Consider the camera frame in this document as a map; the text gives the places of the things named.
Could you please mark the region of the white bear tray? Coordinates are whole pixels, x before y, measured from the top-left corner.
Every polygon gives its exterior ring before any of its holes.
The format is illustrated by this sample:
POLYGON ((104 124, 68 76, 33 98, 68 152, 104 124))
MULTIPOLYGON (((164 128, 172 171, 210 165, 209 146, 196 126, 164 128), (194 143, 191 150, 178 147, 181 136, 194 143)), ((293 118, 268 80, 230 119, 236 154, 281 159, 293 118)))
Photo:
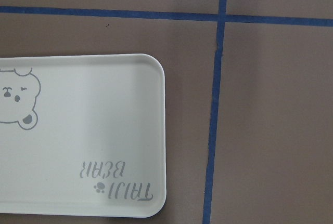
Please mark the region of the white bear tray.
POLYGON ((165 204, 165 75, 147 54, 1 59, 1 212, 146 218, 165 204))

